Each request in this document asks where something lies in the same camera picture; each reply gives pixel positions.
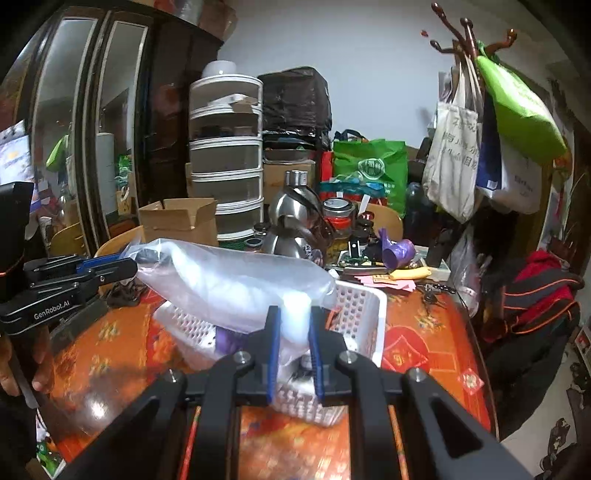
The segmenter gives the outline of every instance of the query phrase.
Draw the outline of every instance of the tile floor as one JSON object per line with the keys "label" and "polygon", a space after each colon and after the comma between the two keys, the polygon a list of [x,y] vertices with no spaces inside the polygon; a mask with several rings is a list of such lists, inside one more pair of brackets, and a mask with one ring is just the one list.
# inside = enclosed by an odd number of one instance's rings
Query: tile floor
{"label": "tile floor", "polygon": [[567,355],[563,357],[563,363],[556,373],[554,382],[550,385],[540,406],[519,430],[502,441],[505,448],[532,475],[538,475],[538,473],[542,472],[540,460],[548,453],[550,430],[559,418],[564,417],[566,423],[570,425],[564,446],[576,442],[577,439],[573,413],[566,395],[566,390],[573,380],[570,365],[577,361],[577,355],[570,345],[567,345],[566,353]]}

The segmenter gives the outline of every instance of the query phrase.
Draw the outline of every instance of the purple plastic object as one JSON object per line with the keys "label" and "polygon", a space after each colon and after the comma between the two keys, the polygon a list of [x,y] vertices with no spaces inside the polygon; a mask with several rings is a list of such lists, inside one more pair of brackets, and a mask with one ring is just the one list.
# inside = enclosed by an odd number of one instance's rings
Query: purple plastic object
{"label": "purple plastic object", "polygon": [[392,242],[385,228],[379,229],[379,237],[382,240],[382,262],[386,268],[396,270],[405,267],[417,253],[410,240],[404,238],[399,242]]}
{"label": "purple plastic object", "polygon": [[230,355],[237,352],[244,344],[245,335],[216,326],[216,353]]}

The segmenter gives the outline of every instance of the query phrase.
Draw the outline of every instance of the finger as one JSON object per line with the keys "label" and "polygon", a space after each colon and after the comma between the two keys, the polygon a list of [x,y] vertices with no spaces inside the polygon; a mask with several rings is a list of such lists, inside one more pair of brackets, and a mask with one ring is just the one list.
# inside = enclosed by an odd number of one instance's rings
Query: finger
{"label": "finger", "polygon": [[38,392],[48,393],[53,388],[53,380],[53,357],[47,354],[39,365],[31,385]]}
{"label": "finger", "polygon": [[33,359],[36,363],[41,365],[43,359],[47,355],[47,352],[50,351],[50,338],[49,338],[49,328],[43,327],[39,330],[39,334],[35,339],[35,344],[33,345]]}
{"label": "finger", "polygon": [[14,380],[8,361],[12,356],[12,345],[8,337],[0,337],[0,385],[4,391],[13,397],[20,395],[17,381]]}

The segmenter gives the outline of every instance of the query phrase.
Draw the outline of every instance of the white bowl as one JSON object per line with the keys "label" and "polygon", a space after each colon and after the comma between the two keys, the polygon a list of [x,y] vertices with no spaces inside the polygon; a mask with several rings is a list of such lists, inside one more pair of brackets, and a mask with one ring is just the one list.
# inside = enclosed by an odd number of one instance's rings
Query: white bowl
{"label": "white bowl", "polygon": [[205,65],[201,78],[213,77],[216,75],[229,75],[236,73],[236,64],[227,60],[214,60]]}

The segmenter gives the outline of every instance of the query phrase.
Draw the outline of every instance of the lime green bag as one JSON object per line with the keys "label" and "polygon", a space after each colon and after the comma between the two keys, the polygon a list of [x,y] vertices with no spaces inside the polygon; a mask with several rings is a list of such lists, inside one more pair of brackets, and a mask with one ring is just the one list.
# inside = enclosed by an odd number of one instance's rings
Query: lime green bag
{"label": "lime green bag", "polygon": [[515,73],[485,56],[476,63],[495,102],[499,134],[540,165],[564,154],[562,135],[540,97]]}
{"label": "lime green bag", "polygon": [[408,155],[402,141],[335,141],[333,175],[357,174],[365,182],[383,183],[388,206],[404,216]]}

